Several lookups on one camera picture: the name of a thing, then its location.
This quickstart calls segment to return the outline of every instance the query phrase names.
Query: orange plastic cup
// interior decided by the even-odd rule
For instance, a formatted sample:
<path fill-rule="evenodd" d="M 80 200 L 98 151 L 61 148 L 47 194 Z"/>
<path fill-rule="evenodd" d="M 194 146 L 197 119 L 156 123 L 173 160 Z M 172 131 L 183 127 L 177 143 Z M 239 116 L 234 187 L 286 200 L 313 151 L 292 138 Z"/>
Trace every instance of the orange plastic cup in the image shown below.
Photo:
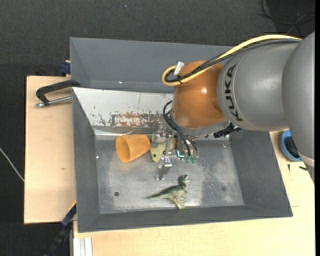
<path fill-rule="evenodd" d="M 150 147 L 150 140 L 144 134 L 119 136 L 115 140 L 116 153 L 124 163 L 141 157 L 150 150 Z"/>

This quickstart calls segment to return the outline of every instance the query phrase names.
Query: yellow cable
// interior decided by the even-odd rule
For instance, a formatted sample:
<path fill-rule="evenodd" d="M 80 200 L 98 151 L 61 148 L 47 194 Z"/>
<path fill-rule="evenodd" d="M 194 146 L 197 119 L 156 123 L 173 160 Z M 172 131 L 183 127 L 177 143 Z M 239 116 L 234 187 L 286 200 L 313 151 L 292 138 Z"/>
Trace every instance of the yellow cable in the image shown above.
<path fill-rule="evenodd" d="M 221 59 L 221 58 L 223 58 L 223 57 L 226 57 L 226 56 L 228 56 L 228 55 L 234 54 L 235 52 L 239 51 L 240 49 L 242 49 L 242 48 L 244 48 L 244 47 L 246 47 L 246 46 L 249 46 L 249 45 L 251 45 L 251 44 L 254 44 L 254 43 L 257 43 L 257 42 L 260 42 L 260 41 L 264 41 L 264 40 L 275 40 L 275 39 L 296 39 L 296 40 L 302 40 L 301 38 L 297 38 L 297 37 L 293 37 L 293 36 L 289 36 L 289 35 L 281 35 L 281 34 L 262 35 L 262 36 L 255 37 L 255 38 L 249 39 L 249 40 L 247 40 L 247 41 L 245 41 L 245 42 L 243 42 L 243 43 L 238 44 L 237 46 L 231 48 L 230 50 L 228 50 L 227 52 L 225 52 L 224 54 L 222 54 L 221 56 L 219 56 L 219 57 L 216 59 L 216 61 L 219 60 L 219 59 Z M 180 85 L 181 83 L 183 84 L 183 83 L 188 82 L 188 81 L 190 81 L 191 79 L 199 76 L 200 74 L 202 74 L 203 72 L 207 71 L 207 70 L 208 70 L 209 68 L 211 68 L 211 67 L 209 66 L 209 67 L 207 67 L 207 68 L 205 68 L 205 69 L 203 69 L 203 70 L 201 70 L 201 71 L 199 71 L 199 72 L 197 72 L 197 73 L 195 73 L 195 74 L 193 74 L 193 75 L 191 75 L 191 76 L 189 76 L 189 77 L 187 77 L 187 78 L 182 79 L 181 81 L 167 82 L 167 81 L 165 80 L 166 75 L 167 75 L 170 71 L 174 70 L 175 68 L 176 68 L 175 65 L 174 65 L 174 66 L 171 66 L 171 67 L 169 67 L 169 68 L 163 73 L 162 78 L 161 78 L 161 81 L 162 81 L 162 83 L 163 83 L 164 85 L 166 85 L 166 86 L 178 86 L 178 85 Z"/>

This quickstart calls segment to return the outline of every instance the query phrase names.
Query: green toy dinosaur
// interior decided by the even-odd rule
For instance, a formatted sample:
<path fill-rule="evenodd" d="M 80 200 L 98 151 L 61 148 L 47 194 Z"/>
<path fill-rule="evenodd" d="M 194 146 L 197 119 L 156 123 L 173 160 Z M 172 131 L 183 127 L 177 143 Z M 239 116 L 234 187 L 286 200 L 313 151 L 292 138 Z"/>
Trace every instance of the green toy dinosaur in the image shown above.
<path fill-rule="evenodd" d="M 180 176 L 178 180 L 179 185 L 168 187 L 159 194 L 150 196 L 150 199 L 166 198 L 174 202 L 179 209 L 183 209 L 185 206 L 181 204 L 184 204 L 187 201 L 187 183 L 190 180 L 188 175 Z"/>

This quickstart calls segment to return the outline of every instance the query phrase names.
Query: gray floor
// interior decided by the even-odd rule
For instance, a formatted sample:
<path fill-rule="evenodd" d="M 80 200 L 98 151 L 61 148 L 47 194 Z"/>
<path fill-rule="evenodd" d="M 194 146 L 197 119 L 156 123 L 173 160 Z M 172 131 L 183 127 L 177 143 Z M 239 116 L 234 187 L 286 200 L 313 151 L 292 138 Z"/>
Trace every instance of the gray floor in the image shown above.
<path fill-rule="evenodd" d="M 315 0 L 267 0 L 265 7 L 282 22 L 262 16 L 260 0 L 0 0 L 0 146 L 23 173 L 24 76 L 61 76 L 69 37 L 236 45 L 315 30 L 315 19 L 308 21 Z M 304 24 L 292 28 L 299 18 Z M 2 156 L 0 175 L 0 255 L 43 255 L 59 225 L 24 226 L 24 184 Z M 68 255 L 68 247 L 59 255 Z"/>

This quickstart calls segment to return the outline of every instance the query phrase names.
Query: wooden table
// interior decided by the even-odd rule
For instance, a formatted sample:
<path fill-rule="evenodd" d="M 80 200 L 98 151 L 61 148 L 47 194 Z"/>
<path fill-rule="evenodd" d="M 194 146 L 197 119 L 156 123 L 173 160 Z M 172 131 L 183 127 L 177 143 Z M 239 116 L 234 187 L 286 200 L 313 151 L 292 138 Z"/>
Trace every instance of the wooden table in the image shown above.
<path fill-rule="evenodd" d="M 76 198 L 71 102 L 36 108 L 40 87 L 69 77 L 29 76 L 26 83 L 24 223 L 60 222 Z M 70 95 L 54 92 L 49 99 Z M 78 233 L 92 237 L 94 256 L 315 255 L 315 187 L 301 162 L 279 149 L 271 132 L 293 217 Z"/>

